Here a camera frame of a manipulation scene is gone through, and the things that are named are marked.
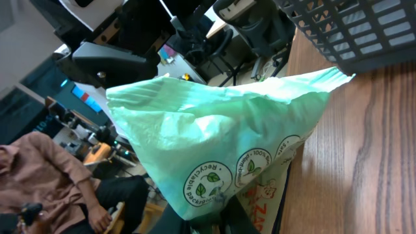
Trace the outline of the teal wet wipes pack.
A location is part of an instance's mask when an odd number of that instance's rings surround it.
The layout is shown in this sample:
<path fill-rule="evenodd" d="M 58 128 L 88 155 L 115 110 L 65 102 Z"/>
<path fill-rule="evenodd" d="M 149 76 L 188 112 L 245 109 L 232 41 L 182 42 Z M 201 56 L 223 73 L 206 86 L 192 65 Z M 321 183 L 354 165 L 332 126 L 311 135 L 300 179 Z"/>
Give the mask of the teal wet wipes pack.
<path fill-rule="evenodd" d="M 219 233 L 234 196 L 272 233 L 298 147 L 350 80 L 336 67 L 229 87 L 159 77 L 108 89 L 107 105 L 191 233 Z"/>

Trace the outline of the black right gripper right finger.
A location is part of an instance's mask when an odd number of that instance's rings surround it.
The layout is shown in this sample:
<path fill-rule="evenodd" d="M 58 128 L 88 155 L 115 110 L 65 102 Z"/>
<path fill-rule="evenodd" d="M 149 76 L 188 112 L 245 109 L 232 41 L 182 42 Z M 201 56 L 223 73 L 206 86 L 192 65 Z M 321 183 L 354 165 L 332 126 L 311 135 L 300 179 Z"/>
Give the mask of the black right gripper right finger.
<path fill-rule="evenodd" d="M 259 234 L 236 196 L 220 212 L 219 234 Z"/>

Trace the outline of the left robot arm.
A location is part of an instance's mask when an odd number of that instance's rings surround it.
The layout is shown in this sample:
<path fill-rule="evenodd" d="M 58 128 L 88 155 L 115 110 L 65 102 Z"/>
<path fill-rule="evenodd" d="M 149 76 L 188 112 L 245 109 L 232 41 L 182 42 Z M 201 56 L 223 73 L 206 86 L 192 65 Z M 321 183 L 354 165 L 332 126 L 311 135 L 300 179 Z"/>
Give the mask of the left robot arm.
<path fill-rule="evenodd" d="M 159 50 L 212 0 L 31 0 L 65 50 L 57 66 L 76 83 L 111 88 L 154 78 Z"/>

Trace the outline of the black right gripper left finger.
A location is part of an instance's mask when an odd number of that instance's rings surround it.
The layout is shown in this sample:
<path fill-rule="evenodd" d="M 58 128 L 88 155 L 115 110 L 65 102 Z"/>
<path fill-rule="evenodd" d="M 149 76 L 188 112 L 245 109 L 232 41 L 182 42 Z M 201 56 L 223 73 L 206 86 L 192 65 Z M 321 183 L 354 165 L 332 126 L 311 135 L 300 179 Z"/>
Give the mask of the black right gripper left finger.
<path fill-rule="evenodd" d="M 183 220 L 167 204 L 160 219 L 158 219 L 148 234 L 191 234 L 191 226 L 189 221 Z"/>

